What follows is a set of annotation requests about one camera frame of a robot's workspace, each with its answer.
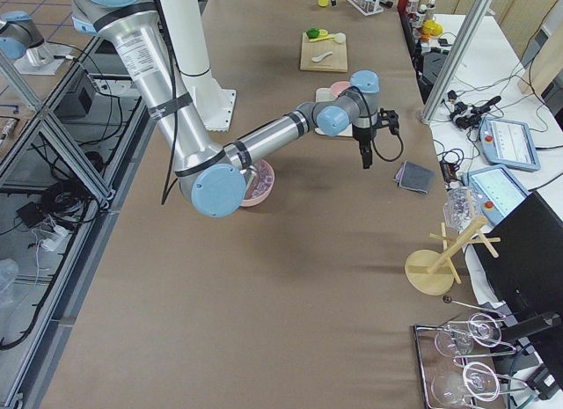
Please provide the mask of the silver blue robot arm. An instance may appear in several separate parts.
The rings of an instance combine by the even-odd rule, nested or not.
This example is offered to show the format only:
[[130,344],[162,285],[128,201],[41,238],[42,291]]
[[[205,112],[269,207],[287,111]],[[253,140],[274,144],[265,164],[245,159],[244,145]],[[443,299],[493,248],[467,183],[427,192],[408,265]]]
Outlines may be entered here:
[[314,129],[335,136],[351,128],[362,162],[372,163],[379,127],[379,79],[355,72],[332,102],[306,102],[227,145],[208,134],[225,121],[234,91],[212,77],[198,0],[72,0],[79,32],[111,42],[171,148],[168,172],[202,214],[223,217],[259,180],[256,164]]

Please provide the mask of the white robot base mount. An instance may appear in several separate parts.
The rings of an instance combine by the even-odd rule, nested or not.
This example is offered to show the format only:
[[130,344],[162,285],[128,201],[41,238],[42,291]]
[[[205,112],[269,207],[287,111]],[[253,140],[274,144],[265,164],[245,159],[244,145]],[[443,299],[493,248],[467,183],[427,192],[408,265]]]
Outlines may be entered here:
[[210,75],[200,77],[192,87],[196,109],[207,131],[226,132],[230,128],[237,92],[224,89]]

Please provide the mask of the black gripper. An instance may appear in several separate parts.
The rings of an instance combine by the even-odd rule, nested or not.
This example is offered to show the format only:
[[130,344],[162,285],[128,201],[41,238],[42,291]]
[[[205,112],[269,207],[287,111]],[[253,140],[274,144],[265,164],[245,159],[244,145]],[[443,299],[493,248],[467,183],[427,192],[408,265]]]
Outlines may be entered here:
[[353,138],[358,142],[362,168],[368,169],[368,167],[373,165],[373,152],[371,148],[371,140],[373,139],[372,129],[353,125]]

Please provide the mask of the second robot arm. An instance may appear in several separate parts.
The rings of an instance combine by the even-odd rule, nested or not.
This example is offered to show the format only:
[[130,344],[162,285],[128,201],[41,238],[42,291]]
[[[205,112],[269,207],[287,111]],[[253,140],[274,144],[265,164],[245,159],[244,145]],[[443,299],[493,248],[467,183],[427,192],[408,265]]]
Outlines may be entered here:
[[1,15],[1,51],[22,75],[54,76],[62,65],[25,11]]

